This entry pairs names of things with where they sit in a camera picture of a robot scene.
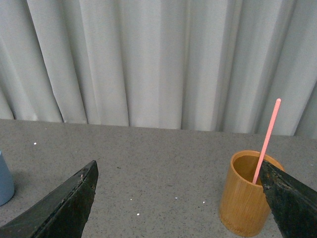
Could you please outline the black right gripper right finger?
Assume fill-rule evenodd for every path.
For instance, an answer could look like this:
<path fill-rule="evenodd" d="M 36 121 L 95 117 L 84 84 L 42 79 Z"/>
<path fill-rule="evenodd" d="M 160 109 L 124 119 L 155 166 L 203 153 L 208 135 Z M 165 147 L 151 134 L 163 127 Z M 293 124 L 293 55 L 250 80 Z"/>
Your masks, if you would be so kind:
<path fill-rule="evenodd" d="M 267 203 L 284 238 L 317 236 L 317 192 L 263 161 L 259 173 Z"/>

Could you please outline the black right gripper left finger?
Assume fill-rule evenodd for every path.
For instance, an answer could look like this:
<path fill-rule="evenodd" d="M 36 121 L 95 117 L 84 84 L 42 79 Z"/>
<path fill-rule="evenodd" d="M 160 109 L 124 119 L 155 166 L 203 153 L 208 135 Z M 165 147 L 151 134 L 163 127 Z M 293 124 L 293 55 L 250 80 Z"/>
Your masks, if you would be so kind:
<path fill-rule="evenodd" d="M 99 171 L 92 160 L 0 229 L 2 238 L 80 238 L 94 202 Z"/>

